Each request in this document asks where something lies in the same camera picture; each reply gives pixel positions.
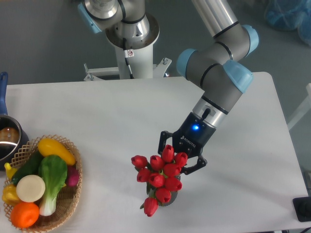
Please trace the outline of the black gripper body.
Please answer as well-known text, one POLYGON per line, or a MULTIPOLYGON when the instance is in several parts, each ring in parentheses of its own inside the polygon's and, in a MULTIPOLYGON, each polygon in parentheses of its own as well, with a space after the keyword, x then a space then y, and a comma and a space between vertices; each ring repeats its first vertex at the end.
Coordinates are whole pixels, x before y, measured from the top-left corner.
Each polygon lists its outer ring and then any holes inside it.
POLYGON ((173 133, 174 152, 185 152, 189 158, 202 155, 204 146, 215 131, 216 128, 209 126, 194 113, 189 113, 180 128, 173 133))

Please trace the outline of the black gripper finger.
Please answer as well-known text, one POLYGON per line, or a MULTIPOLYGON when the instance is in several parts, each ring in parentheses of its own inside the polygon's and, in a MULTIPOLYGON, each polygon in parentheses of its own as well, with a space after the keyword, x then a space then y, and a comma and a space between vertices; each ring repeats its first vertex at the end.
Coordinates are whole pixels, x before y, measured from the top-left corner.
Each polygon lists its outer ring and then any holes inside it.
POLYGON ((163 150, 165 149, 166 147, 166 142, 169 138, 172 138, 173 137, 173 133, 171 132, 168 132, 168 131, 162 131, 160 133, 160 138, 159 138, 159 144, 158 144, 158 150, 157 150, 157 153, 158 154, 162 154, 163 150))
POLYGON ((207 165, 207 160, 200 154, 198 155, 198 159, 195 165, 190 166, 190 167, 183 167, 181 168, 181 173, 185 174, 185 175, 189 175, 192 174, 194 172, 196 172, 197 170, 205 167, 207 165))

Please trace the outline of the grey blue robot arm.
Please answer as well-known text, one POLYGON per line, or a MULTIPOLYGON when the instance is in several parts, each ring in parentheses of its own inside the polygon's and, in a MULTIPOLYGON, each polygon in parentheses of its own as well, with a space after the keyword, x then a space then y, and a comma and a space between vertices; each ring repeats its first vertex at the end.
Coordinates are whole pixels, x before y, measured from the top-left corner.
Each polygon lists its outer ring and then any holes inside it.
MULTIPOLYGON (((215 42, 201 52, 183 51, 176 68, 204 93, 176 132, 161 133, 158 146, 158 153, 163 155, 171 138, 176 152, 197 158, 195 165, 182 168, 184 174, 207 164, 203 147, 253 80, 252 72, 239 61, 259 43, 256 30, 241 25, 227 1, 195 0, 193 5, 215 42)), ((155 77, 153 44, 159 36, 159 25, 145 11, 144 1, 83 0, 78 11, 94 33, 105 32, 115 47, 121 79, 155 77)))

